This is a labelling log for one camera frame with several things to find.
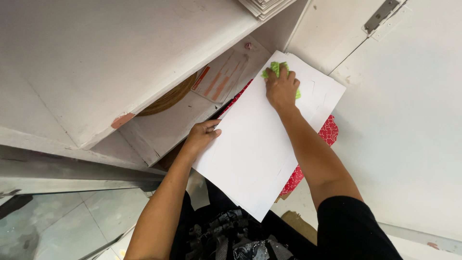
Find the white paper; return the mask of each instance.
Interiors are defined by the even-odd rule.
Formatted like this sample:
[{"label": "white paper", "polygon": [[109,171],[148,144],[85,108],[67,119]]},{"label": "white paper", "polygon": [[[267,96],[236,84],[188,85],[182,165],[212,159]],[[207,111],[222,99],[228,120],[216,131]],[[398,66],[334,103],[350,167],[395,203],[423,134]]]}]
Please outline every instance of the white paper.
[{"label": "white paper", "polygon": [[296,106],[319,131],[345,91],[332,78],[292,54],[276,51],[217,126],[213,140],[193,168],[233,202],[262,221],[283,189],[297,160],[281,120],[266,98],[260,76],[273,61],[287,62],[300,80]]}]

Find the green rag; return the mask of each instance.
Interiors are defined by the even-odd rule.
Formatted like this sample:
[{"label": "green rag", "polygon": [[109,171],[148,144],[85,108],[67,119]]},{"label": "green rag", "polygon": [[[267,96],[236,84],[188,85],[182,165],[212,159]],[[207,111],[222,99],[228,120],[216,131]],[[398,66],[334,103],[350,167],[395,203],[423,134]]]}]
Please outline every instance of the green rag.
[{"label": "green rag", "polygon": [[[284,67],[287,68],[287,77],[289,76],[289,65],[287,65],[287,62],[271,62],[271,70],[276,73],[276,77],[279,77],[279,64],[284,65]],[[261,75],[263,78],[267,79],[268,78],[268,73],[266,70],[263,70],[263,73]],[[302,97],[302,94],[300,93],[300,90],[297,89],[297,93],[295,94],[295,99],[299,99]]]}]

